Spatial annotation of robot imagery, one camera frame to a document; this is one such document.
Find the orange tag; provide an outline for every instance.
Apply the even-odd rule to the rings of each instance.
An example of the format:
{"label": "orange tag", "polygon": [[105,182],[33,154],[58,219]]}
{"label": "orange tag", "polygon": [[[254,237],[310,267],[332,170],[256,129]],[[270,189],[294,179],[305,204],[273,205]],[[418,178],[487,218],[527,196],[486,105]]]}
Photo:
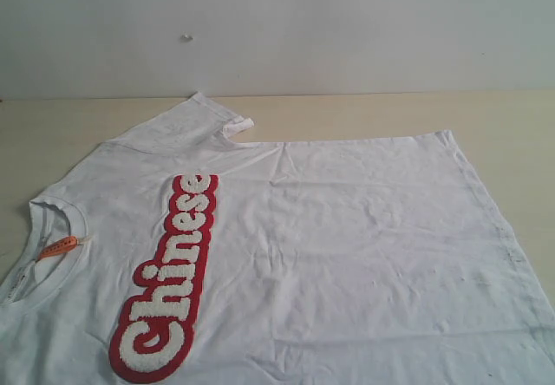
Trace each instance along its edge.
{"label": "orange tag", "polygon": [[48,245],[44,248],[38,257],[38,261],[47,257],[54,257],[55,255],[60,255],[61,253],[66,253],[73,250],[79,244],[79,239],[75,236],[67,236],[64,239],[60,239],[52,245]]}

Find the short sleeve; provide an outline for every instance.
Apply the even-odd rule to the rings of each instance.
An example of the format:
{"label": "short sleeve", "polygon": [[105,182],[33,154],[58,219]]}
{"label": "short sleeve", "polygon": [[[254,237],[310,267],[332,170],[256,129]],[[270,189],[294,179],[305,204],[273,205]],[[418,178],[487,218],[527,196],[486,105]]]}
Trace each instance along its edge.
{"label": "short sleeve", "polygon": [[198,145],[218,132],[232,136],[252,126],[251,119],[197,93],[109,142],[147,153],[171,153]]}

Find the table surface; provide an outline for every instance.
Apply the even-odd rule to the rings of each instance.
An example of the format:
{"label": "table surface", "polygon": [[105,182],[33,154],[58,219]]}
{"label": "table surface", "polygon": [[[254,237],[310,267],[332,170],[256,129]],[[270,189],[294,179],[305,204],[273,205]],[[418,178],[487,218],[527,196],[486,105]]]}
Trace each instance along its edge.
{"label": "table surface", "polygon": [[[97,144],[183,99],[0,103],[0,279],[29,233],[28,202]],[[255,127],[234,140],[352,140],[452,129],[555,303],[555,90],[221,97]]]}

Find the wall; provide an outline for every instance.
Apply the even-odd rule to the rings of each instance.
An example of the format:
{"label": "wall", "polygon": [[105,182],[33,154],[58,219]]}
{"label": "wall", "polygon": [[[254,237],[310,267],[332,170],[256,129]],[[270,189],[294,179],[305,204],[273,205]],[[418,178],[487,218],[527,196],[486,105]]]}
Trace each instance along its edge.
{"label": "wall", "polygon": [[0,0],[0,97],[552,87],[554,9],[555,0]]}

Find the t-shirt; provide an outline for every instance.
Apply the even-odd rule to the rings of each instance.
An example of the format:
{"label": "t-shirt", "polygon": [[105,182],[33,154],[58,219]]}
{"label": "t-shirt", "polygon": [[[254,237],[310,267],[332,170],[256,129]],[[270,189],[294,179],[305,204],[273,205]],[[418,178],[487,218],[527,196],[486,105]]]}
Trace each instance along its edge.
{"label": "t-shirt", "polygon": [[450,131],[230,140],[252,125],[197,94],[30,201],[2,384],[555,383],[553,309]]}

